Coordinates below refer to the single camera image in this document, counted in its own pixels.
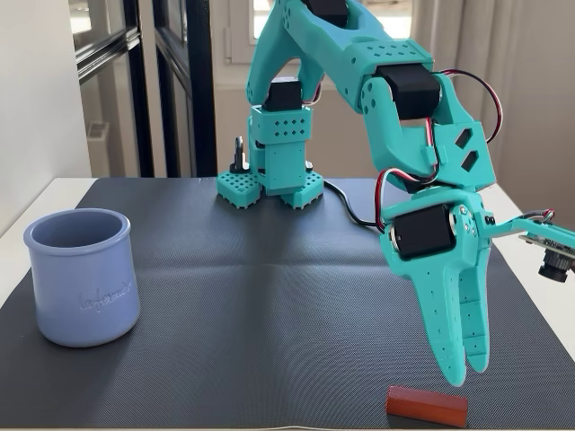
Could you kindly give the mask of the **teal gripper black motor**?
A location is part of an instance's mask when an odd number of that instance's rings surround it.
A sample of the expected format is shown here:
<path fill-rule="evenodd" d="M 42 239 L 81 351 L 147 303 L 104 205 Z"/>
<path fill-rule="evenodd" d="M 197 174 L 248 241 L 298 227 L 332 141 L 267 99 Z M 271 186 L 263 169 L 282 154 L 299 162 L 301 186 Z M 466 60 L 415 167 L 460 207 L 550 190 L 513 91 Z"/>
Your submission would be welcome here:
<path fill-rule="evenodd" d="M 465 380 L 465 355 L 478 373 L 490 358 L 485 215 L 479 194 L 451 188 L 423 190 L 385 210 L 385 258 L 413 283 L 429 346 L 452 386 Z"/>

